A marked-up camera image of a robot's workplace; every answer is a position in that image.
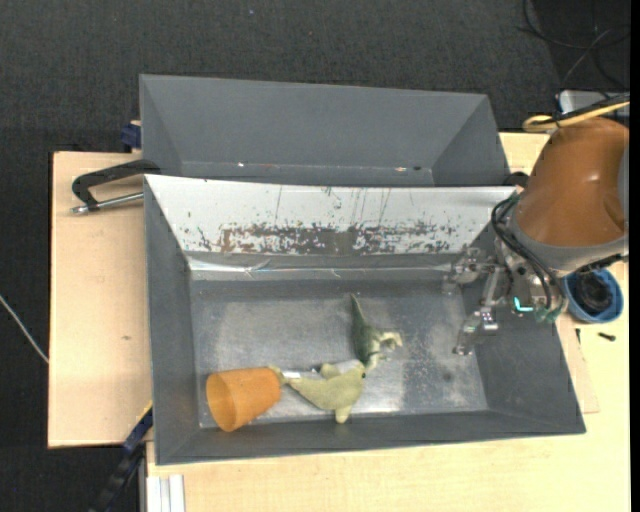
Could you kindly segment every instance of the wire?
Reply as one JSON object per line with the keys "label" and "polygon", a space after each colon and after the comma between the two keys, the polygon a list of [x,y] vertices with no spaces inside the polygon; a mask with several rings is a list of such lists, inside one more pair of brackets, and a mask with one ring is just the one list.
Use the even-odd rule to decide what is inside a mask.
{"label": "wire", "polygon": [[[520,27],[519,30],[522,30],[523,32],[526,32],[528,34],[531,34],[535,37],[538,37],[539,39],[542,39],[543,41],[550,43],[550,44],[554,44],[556,46],[560,46],[563,48],[569,48],[572,50],[584,50],[584,53],[578,58],[578,60],[573,64],[573,66],[571,67],[571,69],[565,74],[564,78],[561,81],[561,84],[564,86],[569,78],[569,76],[571,76],[576,68],[588,57],[590,56],[596,69],[602,74],[602,76],[604,76],[607,80],[609,80],[611,83],[615,84],[616,87],[619,87],[620,89],[628,89],[628,86],[625,86],[620,80],[618,80],[617,78],[611,76],[611,74],[609,74],[604,67],[602,66],[602,63],[600,62],[600,55],[599,55],[599,51],[603,50],[605,48],[611,48],[617,44],[622,43],[623,41],[625,41],[626,39],[631,37],[631,24],[629,23],[621,23],[618,25],[615,25],[607,30],[605,30],[604,32],[598,34],[599,32],[599,28],[598,25],[596,23],[596,5],[595,5],[595,1],[592,0],[591,1],[591,20],[592,20],[592,29],[589,32],[590,35],[594,36],[595,38],[591,41],[591,43],[589,43],[588,45],[581,45],[581,44],[574,44],[574,43],[570,43],[567,41],[562,41],[560,39],[555,39],[552,37],[549,37],[547,34],[543,33],[540,29],[538,29],[535,24],[533,23],[533,20],[531,19],[531,16],[529,14],[529,9],[528,9],[528,4],[530,2],[528,0],[523,0],[522,2],[522,11],[524,13],[524,19],[527,22],[527,27],[526,28],[522,28]],[[624,30],[624,32],[617,38],[611,39],[608,42],[603,42],[603,39],[605,39],[606,37],[610,36],[611,34],[613,34],[616,31],[619,30]]]}
{"label": "wire", "polygon": [[540,284],[544,289],[546,309],[549,310],[551,308],[553,296],[551,293],[551,288],[549,287],[549,283],[547,282],[547,279],[545,279],[545,276],[544,276],[545,274],[548,276],[549,281],[551,281],[551,283],[558,289],[558,292],[562,298],[562,302],[560,306],[562,307],[562,304],[564,304],[564,299],[565,299],[564,291],[560,286],[560,283],[558,283],[558,280],[554,272],[551,269],[549,269],[546,265],[544,265],[535,254],[533,254],[526,247],[524,247],[513,236],[512,233],[508,232],[506,229],[503,229],[502,226],[500,226],[500,223],[503,221],[503,219],[505,218],[509,210],[513,208],[513,206],[518,202],[518,200],[519,200],[519,196],[514,195],[514,196],[508,197],[503,201],[500,201],[491,211],[491,225],[493,226],[493,229],[498,235],[498,237],[500,238],[500,240],[502,240],[505,243],[505,245],[507,245],[507,247],[509,247],[509,249],[511,249],[513,252],[522,256],[524,259],[526,259],[531,265],[533,272],[536,274],[536,277],[540,280]]}
{"label": "wire", "polygon": [[[539,39],[542,39],[543,41],[545,41],[547,43],[552,43],[552,44],[555,44],[557,46],[562,46],[563,48],[570,48],[572,50],[593,50],[594,49],[593,42],[588,44],[588,45],[586,45],[586,46],[585,45],[580,45],[580,44],[568,43],[566,41],[561,41],[559,39],[555,39],[555,38],[549,37],[548,35],[546,35],[542,31],[537,29],[535,27],[535,25],[533,24],[533,21],[531,20],[531,17],[529,16],[529,9],[527,9],[527,4],[529,4],[528,0],[523,0],[522,1],[522,9],[523,9],[523,12],[524,12],[524,19],[527,22],[527,28],[520,28],[519,30],[522,30],[523,32],[527,32],[528,34],[532,34],[532,35],[538,37]],[[595,24],[594,24],[593,28],[594,28],[594,30],[592,30],[590,32],[590,34],[593,34],[594,32],[597,31],[597,26]],[[616,25],[616,26],[606,30],[605,32],[603,32],[603,34],[606,33],[606,32],[613,31],[613,30],[620,30],[621,28],[627,28],[628,32],[622,34],[620,37],[618,37],[616,39],[613,39],[612,41],[609,41],[608,43],[601,43],[600,45],[596,45],[595,49],[596,50],[602,50],[603,48],[609,48],[611,46],[615,46],[616,44],[621,43],[622,41],[624,41],[625,39],[627,39],[628,37],[631,36],[631,25],[629,23],[623,23],[623,24],[620,24],[620,25]]]}
{"label": "wire", "polygon": [[25,327],[25,325],[22,323],[22,320],[20,320],[20,317],[17,315],[17,313],[13,310],[13,308],[11,306],[9,306],[9,303],[4,300],[4,297],[0,294],[0,302],[2,302],[2,305],[5,307],[5,309],[9,312],[9,314],[13,317],[13,319],[16,321],[16,323],[18,324],[18,326],[20,327],[20,329],[22,330],[22,332],[24,333],[24,335],[27,337],[27,340],[29,340],[29,343],[31,343],[31,346],[34,348],[34,350],[38,353],[38,355],[42,358],[42,360],[49,364],[49,358],[47,357],[47,355],[44,353],[44,351],[40,348],[40,345],[38,345],[38,343],[36,342],[36,340],[33,339],[33,336],[31,336],[31,334],[29,333],[29,331],[27,331],[27,328]]}

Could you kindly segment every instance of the metal clamp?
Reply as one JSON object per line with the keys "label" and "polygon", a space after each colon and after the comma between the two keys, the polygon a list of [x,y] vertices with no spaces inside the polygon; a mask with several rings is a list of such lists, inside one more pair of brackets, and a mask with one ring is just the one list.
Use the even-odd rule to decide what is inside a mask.
{"label": "metal clamp", "polygon": [[150,160],[136,160],[78,176],[74,180],[73,185],[71,185],[71,190],[84,205],[76,206],[72,208],[71,211],[73,213],[88,213],[108,206],[115,206],[136,199],[142,199],[142,193],[140,192],[108,199],[106,201],[98,201],[89,191],[91,187],[135,176],[136,174],[160,174],[160,168]]}

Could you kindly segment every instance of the green toy dinosaur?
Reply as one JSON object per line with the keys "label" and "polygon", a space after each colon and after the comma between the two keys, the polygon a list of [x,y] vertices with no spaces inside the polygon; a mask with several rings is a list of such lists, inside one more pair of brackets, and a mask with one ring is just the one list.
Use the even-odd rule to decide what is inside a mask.
{"label": "green toy dinosaur", "polygon": [[[347,366],[344,372],[340,368]],[[335,411],[336,422],[344,423],[351,414],[364,387],[364,365],[349,361],[333,365],[325,363],[320,368],[322,378],[306,378],[285,375],[278,367],[271,366],[281,384],[288,384],[319,409]]]}
{"label": "green toy dinosaur", "polygon": [[402,346],[402,336],[397,331],[382,331],[369,325],[364,319],[360,304],[355,295],[351,295],[351,340],[356,355],[364,364],[365,372],[373,370],[384,359],[383,347],[394,350]]}

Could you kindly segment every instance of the dark gray carpet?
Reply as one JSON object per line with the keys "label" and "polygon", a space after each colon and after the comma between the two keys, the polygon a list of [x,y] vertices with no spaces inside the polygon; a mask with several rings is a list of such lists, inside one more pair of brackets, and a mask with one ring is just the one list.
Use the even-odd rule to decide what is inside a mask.
{"label": "dark gray carpet", "polygon": [[[630,0],[595,3],[602,28],[627,22]],[[578,20],[591,30],[578,1],[559,17],[558,2],[535,4],[555,35],[575,36]],[[46,348],[49,152],[122,151],[139,73],[482,92],[508,130],[553,109],[581,55],[550,53],[525,26],[520,2],[500,0],[0,0],[0,293]],[[628,85],[628,47],[607,52]],[[611,85],[588,62],[569,78]],[[2,510],[84,510],[117,462],[115,448],[46,450],[46,386],[47,367],[0,310]],[[118,509],[135,503],[128,492]]]}

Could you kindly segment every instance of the orange cup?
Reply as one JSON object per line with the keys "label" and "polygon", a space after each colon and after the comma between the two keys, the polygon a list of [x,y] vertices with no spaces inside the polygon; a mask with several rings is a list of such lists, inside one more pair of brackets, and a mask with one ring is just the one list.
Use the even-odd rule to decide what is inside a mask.
{"label": "orange cup", "polygon": [[280,381],[270,368],[243,368],[207,377],[207,402],[213,419],[233,432],[280,400]]}

